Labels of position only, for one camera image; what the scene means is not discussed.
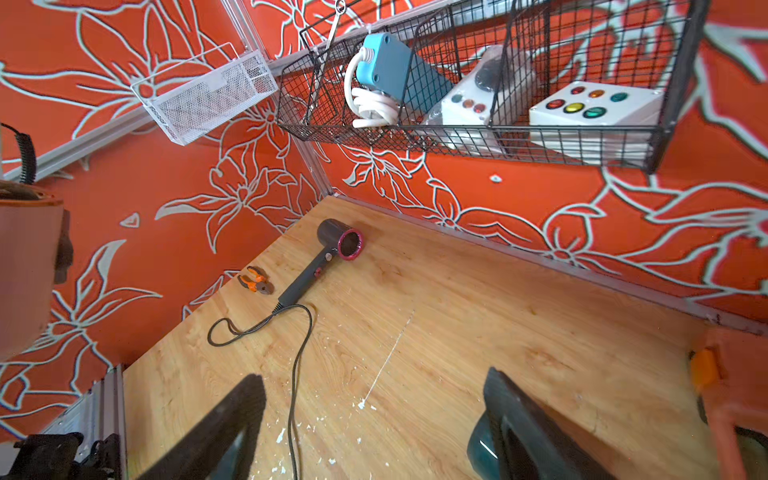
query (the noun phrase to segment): red button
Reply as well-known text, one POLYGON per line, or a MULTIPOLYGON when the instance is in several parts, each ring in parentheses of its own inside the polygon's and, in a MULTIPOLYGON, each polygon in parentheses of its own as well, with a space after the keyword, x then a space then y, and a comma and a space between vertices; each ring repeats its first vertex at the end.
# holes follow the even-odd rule
POLYGON ((554 110, 555 108, 560 108, 563 105, 565 105, 565 100, 561 100, 558 98, 557 100, 553 100, 547 104, 547 108, 550 110, 554 110))

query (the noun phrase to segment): white control box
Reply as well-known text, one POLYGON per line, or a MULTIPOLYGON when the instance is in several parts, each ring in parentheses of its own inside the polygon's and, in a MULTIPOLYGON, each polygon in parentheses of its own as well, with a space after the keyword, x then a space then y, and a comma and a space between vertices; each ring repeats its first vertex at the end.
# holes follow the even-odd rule
POLYGON ((494 125, 513 125, 533 102, 537 86, 536 71, 526 51, 508 50, 509 71, 502 71, 502 45, 485 49, 478 64, 427 113, 422 125, 447 127, 437 138, 446 147, 469 156, 505 154, 494 132, 482 127, 493 120, 494 125), (494 91, 496 109, 491 116, 494 91))
POLYGON ((532 127, 563 127, 531 132, 531 142, 587 164, 618 160, 641 165, 650 153, 650 132, 592 132, 568 127, 654 126, 663 102, 663 90, 574 81, 531 107, 532 127))

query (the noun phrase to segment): power cord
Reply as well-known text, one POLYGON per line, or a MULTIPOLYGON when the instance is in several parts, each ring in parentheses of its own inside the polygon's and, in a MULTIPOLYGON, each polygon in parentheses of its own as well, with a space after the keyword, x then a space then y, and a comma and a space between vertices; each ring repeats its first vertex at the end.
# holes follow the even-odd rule
POLYGON ((344 98, 349 109, 360 118, 352 121, 354 128, 383 127, 397 124, 399 106, 388 95, 365 88, 352 88, 353 72, 361 61, 371 62, 372 48, 361 47, 346 66, 344 74, 344 98))
POLYGON ((304 305, 299 305, 298 303, 294 303, 293 305, 280 305, 279 303, 275 307, 275 310, 272 311, 272 313, 262 321, 258 322, 256 325, 250 327, 248 330, 240 331, 238 330, 234 323, 232 323, 232 320, 228 317, 219 318, 216 322, 214 322, 213 325, 210 326, 210 329, 208 329, 208 343, 213 346, 226 346, 230 343, 234 343, 237 340, 243 338, 245 335, 249 335, 251 333, 255 333, 262 328, 264 328, 271 319, 273 319, 275 316, 280 315, 281 313, 290 310, 292 308, 300 308, 306 312, 306 315, 310 319, 310 327, 306 331, 306 336, 304 337, 304 341, 301 343, 301 347, 299 347, 299 352, 296 353, 296 358, 293 360, 293 369, 291 370, 290 374, 290 408, 288 410, 288 449, 290 450, 290 461, 291 466, 293 466, 293 480, 298 480, 299 478, 299 470, 296 468, 296 453, 293 450, 293 429, 295 427, 295 419, 293 417, 293 411, 296 409, 296 368, 299 365, 299 359, 301 358, 301 354, 304 351, 304 347, 306 346, 306 343, 310 340, 310 335, 312 334, 312 313, 310 312, 310 309, 306 308, 304 305), (230 333, 234 335, 234 338, 227 340, 226 342, 222 343, 216 343, 213 341, 213 339, 210 338, 211 333, 213 333, 214 329, 216 328, 216 325, 219 323, 226 322, 227 328, 229 329, 230 333))

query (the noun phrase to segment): coiled cable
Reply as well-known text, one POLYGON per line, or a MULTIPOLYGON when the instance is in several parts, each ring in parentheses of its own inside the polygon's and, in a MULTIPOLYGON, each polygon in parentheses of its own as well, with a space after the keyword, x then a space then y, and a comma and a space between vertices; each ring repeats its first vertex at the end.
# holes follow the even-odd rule
POLYGON ((354 128, 383 127, 384 125, 397 124, 399 106, 390 96, 365 88, 352 88, 352 78, 357 65, 361 61, 371 62, 373 54, 372 48, 362 47, 346 66, 344 97, 349 109, 359 117, 352 121, 354 128))
POLYGON ((32 144, 32 137, 16 130, 11 125, 0 123, 1 126, 8 128, 16 135, 18 151, 22 156, 22 175, 19 182, 32 185, 38 173, 38 158, 35 155, 35 146, 32 144))

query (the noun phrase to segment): wooden surface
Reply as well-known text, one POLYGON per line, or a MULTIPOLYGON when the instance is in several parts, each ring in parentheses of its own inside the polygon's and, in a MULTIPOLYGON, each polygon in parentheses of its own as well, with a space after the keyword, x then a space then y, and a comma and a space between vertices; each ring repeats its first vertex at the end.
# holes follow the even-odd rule
POLYGON ((490 366, 620 478, 717 477, 686 370, 701 321, 330 197, 251 263, 276 294, 230 281, 127 369, 132 478, 250 372, 268 401, 251 473, 290 478, 287 435, 276 441, 306 314, 223 348, 206 334, 221 316, 240 328, 264 318, 320 250, 328 217, 367 244, 302 300, 316 312, 296 402, 304 478, 477 478, 465 451, 490 366))

